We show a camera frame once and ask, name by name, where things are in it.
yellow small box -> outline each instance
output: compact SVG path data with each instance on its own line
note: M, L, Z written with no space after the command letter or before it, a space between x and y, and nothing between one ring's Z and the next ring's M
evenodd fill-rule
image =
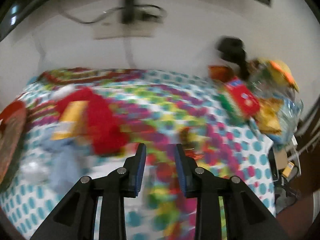
M61 140L83 135L85 127L84 111L88 101L70 102L62 113L51 140Z
M288 178L290 176L290 173L294 167L294 164L292 162L289 162L284 171L282 171L282 175Z

colorful patterned blanket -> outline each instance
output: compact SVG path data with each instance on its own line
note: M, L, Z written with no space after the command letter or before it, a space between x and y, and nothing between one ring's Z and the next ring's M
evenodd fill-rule
M122 131L131 141L118 156L85 157L84 175L97 178L121 167L137 143L147 145L147 164L140 195L125 199L127 238L193 239L196 200L178 190L170 144L179 142L178 131L194 127L196 139L206 141L210 153L197 160L214 175L241 177L265 206L275 214L274 185L268 162L272 142L256 138L247 125L230 125L211 81L196 76L154 70L92 70L84 68L43 73L18 96L29 109L20 163L37 156L51 165L51 156L38 147L44 130L55 125L52 93L61 86L90 86L110 103L122 120ZM9 188L0 194L0 205L11 223L30 238L63 196L46 183L32 185L18 171ZM222 235L226 238L223 200L220 199ZM98 239L99 208L95 239Z

metal screw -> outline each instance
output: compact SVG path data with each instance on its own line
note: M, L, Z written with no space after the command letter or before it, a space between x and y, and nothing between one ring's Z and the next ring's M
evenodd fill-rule
M195 172L198 174L202 174L202 173L204 173L204 169L201 167L197 167L197 168L195 168Z
M81 181L82 183L87 183L87 182L89 182L89 180L90 180L90 177L89 177L89 176L83 176L83 177L80 179L80 181Z
M125 174L125 173L127 172L127 169L124 168L124 167L121 167L121 168L117 169L117 172L118 172L119 174Z
M232 181L233 183L238 184L238 183L240 183L240 181L241 181L241 180L240 180L240 178L239 178L239 177L234 176L234 177L232 177L231 181Z

red cloth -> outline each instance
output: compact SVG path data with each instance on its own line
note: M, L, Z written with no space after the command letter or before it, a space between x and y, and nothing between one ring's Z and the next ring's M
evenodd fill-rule
M106 100L88 87L71 93L57 102L55 109L60 116L73 101L89 101L86 110L87 132L95 154L114 153L127 144L128 136L120 131L120 121L109 109Z

wall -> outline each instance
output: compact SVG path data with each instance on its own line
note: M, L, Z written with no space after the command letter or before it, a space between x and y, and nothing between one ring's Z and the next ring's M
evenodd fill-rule
M127 68L123 39L93 40L90 26L57 13L50 0L0 43L0 108L34 75L58 67ZM221 35L241 38L248 57L286 62L298 82L305 109L319 94L320 25L304 0L140 0L167 10L153 38L133 38L136 65L206 76L219 63ZM119 0L60 0L72 15L92 20Z

